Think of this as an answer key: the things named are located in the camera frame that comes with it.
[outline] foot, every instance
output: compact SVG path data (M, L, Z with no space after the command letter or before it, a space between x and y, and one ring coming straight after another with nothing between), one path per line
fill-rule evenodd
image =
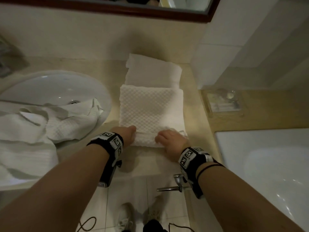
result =
M164 207L164 200L163 197L159 195L156 197L155 202L149 207L147 222L155 219L161 223L163 207Z
M129 230L133 228L132 213L127 204L120 206L118 211L118 221L116 225L116 231L122 232L124 230Z

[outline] sink drain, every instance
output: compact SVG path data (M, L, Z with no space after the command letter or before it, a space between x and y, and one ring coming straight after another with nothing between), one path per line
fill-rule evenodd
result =
M70 104L75 104L75 103L80 103L80 101L77 101L77 100L70 101L70 102L68 103L68 105L70 105Z

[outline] hand towel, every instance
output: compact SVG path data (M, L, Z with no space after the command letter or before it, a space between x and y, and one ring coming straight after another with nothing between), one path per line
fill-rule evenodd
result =
M126 67L125 85L179 88L181 67L171 62L130 54Z
M21 105L14 114L0 105L5 111L0 116L0 186L43 176L58 163L55 144L82 139L103 112L96 99L65 106Z
M162 147L155 143L160 130L173 128L186 135L183 91L177 88L120 87L120 126L135 125L135 146Z

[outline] white sink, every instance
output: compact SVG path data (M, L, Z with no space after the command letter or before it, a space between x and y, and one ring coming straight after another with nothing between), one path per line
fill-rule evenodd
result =
M96 98L104 110L95 128L108 117L112 105L108 90L98 80L70 71L41 71L25 76L23 80L0 94L0 101L28 105L67 105Z
M309 129L216 132L224 163L309 231Z

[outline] forearm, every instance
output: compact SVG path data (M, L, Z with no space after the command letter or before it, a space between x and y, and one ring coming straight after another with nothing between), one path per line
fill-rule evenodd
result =
M196 175L212 164L201 165ZM224 231L303 231L249 184L224 167L206 169L198 183Z
M108 153L91 144L58 164L0 211L2 231L75 231Z

